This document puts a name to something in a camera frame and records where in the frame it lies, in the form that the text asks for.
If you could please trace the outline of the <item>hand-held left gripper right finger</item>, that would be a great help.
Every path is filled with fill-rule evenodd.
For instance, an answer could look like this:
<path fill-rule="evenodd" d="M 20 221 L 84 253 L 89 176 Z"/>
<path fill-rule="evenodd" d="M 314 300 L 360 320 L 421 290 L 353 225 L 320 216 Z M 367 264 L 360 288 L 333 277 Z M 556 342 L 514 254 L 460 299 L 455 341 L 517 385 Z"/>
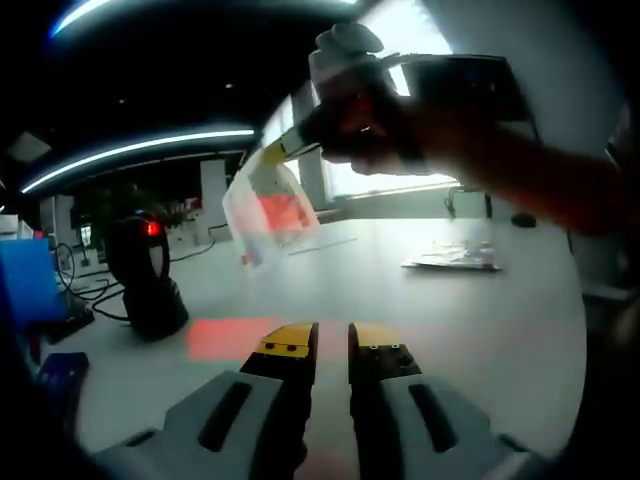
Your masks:
<path fill-rule="evenodd" d="M 393 331 L 348 330 L 350 414 L 363 479 L 528 479 L 531 452 L 488 416 L 425 376 Z"/>

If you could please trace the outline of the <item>person's right hand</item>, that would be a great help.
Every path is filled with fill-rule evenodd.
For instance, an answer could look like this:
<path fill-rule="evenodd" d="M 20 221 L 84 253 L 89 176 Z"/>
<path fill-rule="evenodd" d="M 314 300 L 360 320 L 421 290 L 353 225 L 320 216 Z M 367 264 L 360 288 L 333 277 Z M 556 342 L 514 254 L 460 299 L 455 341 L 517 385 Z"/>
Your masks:
<path fill-rule="evenodd" d="M 321 107 L 321 154 L 362 175 L 427 176 L 454 171 L 454 152 L 464 134 L 460 112 L 398 100 L 389 117 L 367 97 Z"/>

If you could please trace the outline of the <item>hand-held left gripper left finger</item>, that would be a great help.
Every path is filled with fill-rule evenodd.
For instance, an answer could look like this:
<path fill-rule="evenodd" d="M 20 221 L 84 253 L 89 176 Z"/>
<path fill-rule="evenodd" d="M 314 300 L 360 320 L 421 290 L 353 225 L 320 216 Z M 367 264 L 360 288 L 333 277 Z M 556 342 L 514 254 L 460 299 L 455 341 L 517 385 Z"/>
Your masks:
<path fill-rule="evenodd" d="M 160 429 L 96 454 L 111 479 L 291 479 L 305 461 L 319 326 L 282 326 L 241 369 L 174 406 Z"/>

